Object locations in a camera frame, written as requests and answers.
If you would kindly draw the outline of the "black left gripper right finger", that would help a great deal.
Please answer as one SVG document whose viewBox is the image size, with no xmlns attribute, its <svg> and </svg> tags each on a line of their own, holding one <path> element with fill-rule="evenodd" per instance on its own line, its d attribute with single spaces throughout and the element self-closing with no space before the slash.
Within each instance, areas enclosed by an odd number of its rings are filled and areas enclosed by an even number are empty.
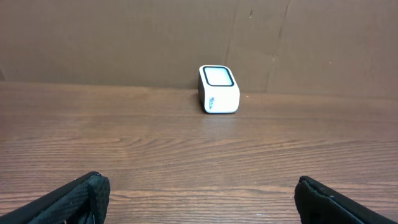
<svg viewBox="0 0 398 224">
<path fill-rule="evenodd" d="M 301 176 L 294 200 L 302 224 L 397 224 L 309 176 Z"/>
</svg>

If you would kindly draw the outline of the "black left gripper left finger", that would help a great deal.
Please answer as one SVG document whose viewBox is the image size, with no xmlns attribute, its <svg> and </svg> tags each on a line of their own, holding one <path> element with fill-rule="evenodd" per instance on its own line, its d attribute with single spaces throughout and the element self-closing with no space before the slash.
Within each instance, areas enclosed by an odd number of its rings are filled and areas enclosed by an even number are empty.
<svg viewBox="0 0 398 224">
<path fill-rule="evenodd" d="M 1 216 L 1 223 L 104 224 L 109 196 L 109 179 L 93 171 Z"/>
</svg>

